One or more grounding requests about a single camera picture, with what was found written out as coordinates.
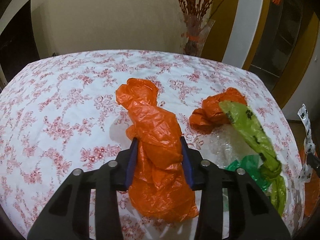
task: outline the lime green plastic bag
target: lime green plastic bag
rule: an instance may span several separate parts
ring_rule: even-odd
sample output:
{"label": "lime green plastic bag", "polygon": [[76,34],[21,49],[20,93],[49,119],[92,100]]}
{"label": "lime green plastic bag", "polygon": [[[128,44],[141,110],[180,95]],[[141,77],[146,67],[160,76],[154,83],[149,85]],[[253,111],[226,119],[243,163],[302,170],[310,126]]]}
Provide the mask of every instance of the lime green plastic bag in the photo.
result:
{"label": "lime green plastic bag", "polygon": [[284,179],[280,175],[281,162],[276,158],[270,139],[265,134],[259,120],[252,110],[237,102],[222,101],[219,107],[229,118],[232,126],[243,136],[246,143],[257,153],[263,161],[260,175],[272,183],[271,202],[280,216],[286,202],[286,188]]}

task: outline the white plastic bag with paw prints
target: white plastic bag with paw prints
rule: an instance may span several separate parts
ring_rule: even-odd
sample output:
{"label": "white plastic bag with paw prints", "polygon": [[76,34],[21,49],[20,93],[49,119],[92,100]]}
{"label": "white plastic bag with paw prints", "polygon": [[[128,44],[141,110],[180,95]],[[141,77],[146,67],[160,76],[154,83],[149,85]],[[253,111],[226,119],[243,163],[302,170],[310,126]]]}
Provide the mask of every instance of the white plastic bag with paw prints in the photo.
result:
{"label": "white plastic bag with paw prints", "polygon": [[304,139],[304,151],[306,153],[306,162],[304,163],[302,170],[300,172],[299,181],[300,182],[310,182],[312,175],[312,167],[307,165],[307,154],[312,153],[316,154],[316,146],[311,138],[311,124],[308,116],[308,111],[306,106],[303,104],[300,110],[298,111],[298,116],[300,117],[304,127],[306,128],[307,137]]}

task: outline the metal screw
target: metal screw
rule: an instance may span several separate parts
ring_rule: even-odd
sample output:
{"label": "metal screw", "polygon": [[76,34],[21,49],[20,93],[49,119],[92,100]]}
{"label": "metal screw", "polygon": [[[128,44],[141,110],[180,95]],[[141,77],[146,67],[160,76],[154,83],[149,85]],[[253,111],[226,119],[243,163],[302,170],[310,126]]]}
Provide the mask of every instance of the metal screw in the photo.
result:
{"label": "metal screw", "polygon": [[208,166],[210,165],[210,161],[208,161],[208,160],[202,160],[202,161],[200,162],[200,164],[201,164],[201,166],[203,166],[203,167],[208,167]]}
{"label": "metal screw", "polygon": [[238,173],[239,175],[244,175],[244,174],[245,174],[245,170],[242,169],[242,168],[239,168],[239,169],[237,169],[237,173]]}
{"label": "metal screw", "polygon": [[82,173],[82,170],[81,170],[81,169],[75,169],[75,170],[73,170],[73,172],[72,172],[72,174],[75,175],[75,176],[79,176],[81,173]]}
{"label": "metal screw", "polygon": [[108,166],[111,167],[111,168],[114,168],[118,165],[118,162],[117,161],[109,161],[108,162]]}

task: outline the table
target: table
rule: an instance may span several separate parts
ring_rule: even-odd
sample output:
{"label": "table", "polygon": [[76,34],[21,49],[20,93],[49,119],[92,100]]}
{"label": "table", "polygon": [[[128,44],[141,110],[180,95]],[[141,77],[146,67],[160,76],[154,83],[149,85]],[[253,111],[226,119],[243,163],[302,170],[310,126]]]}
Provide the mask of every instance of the table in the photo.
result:
{"label": "table", "polygon": [[[0,94],[0,201],[27,236],[33,222],[75,168],[97,169],[130,146],[131,124],[115,101],[128,78],[159,88],[158,104],[177,116],[190,147],[208,156],[208,136],[188,125],[203,99],[237,88],[271,138],[287,186],[283,220],[292,233],[302,223],[304,185],[298,183],[298,149],[277,103],[253,73],[197,57],[153,51],[101,50],[61,55],[28,64]],[[117,193],[125,239],[193,239],[197,218],[166,224],[141,217],[127,193]],[[94,193],[90,235],[94,238]],[[196,193],[199,206],[200,192]]]}

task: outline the white wall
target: white wall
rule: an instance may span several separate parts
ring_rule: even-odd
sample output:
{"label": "white wall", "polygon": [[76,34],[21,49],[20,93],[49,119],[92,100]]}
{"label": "white wall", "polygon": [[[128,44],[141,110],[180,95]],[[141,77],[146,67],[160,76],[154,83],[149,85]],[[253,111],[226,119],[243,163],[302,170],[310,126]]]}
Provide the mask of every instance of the white wall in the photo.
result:
{"label": "white wall", "polygon": [[260,18],[263,0],[239,0],[223,63],[242,68]]}
{"label": "white wall", "polygon": [[[12,0],[0,33],[28,0]],[[41,58],[95,49],[178,52],[178,0],[31,0],[34,37]]]}
{"label": "white wall", "polygon": [[320,31],[310,65],[296,91],[282,109],[286,119],[300,120],[297,112],[302,104],[306,105],[311,121],[320,117],[320,59],[315,61],[316,57],[320,57]]}

